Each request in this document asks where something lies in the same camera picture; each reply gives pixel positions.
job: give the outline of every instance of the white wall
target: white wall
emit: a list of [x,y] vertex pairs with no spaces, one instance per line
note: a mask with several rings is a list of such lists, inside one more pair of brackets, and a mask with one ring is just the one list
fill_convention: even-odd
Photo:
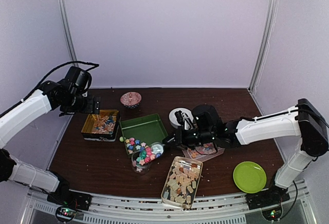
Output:
[[[0,0],[0,113],[23,98],[54,66],[69,61],[57,0]],[[49,77],[64,77],[67,69]],[[67,117],[54,111],[32,122],[5,147],[46,169]],[[27,188],[0,183],[1,223],[17,223]]]
[[247,87],[269,0],[65,0],[93,87]]
[[[280,0],[269,52],[255,97],[264,113],[308,98],[329,120],[329,0]],[[285,156],[295,138],[279,139]],[[319,223],[327,223],[329,155],[312,163],[303,177],[316,204]]]

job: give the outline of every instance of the small bowl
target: small bowl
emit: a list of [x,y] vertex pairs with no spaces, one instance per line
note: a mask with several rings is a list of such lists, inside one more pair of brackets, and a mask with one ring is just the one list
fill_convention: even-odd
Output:
[[130,109],[138,107],[141,100],[142,96],[137,92],[127,92],[120,98],[122,105]]

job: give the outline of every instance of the clear jar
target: clear jar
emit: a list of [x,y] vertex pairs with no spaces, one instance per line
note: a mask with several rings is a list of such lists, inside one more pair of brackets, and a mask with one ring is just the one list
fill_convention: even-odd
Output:
[[149,170],[150,167],[152,165],[152,162],[146,163],[144,165],[140,165],[136,160],[139,157],[139,153],[141,151],[137,151],[134,152],[132,154],[132,169],[136,172],[136,173],[140,173],[140,174],[146,174]]
[[163,144],[152,143],[132,154],[132,168],[136,173],[145,174],[150,170],[152,162],[163,154]]

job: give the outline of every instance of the small plate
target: small plate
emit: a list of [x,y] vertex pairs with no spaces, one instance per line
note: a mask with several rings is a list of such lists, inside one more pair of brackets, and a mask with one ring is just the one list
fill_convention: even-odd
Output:
[[241,191],[253,194],[265,187],[266,173],[257,163],[244,161],[235,167],[233,180]]

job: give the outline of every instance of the green tray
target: green tray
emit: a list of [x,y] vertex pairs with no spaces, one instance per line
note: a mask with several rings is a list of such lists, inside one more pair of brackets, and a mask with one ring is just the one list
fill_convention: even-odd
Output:
[[151,145],[154,142],[162,143],[162,140],[168,136],[166,129],[158,114],[148,115],[132,120],[120,121],[122,136],[129,139],[135,138],[141,143]]

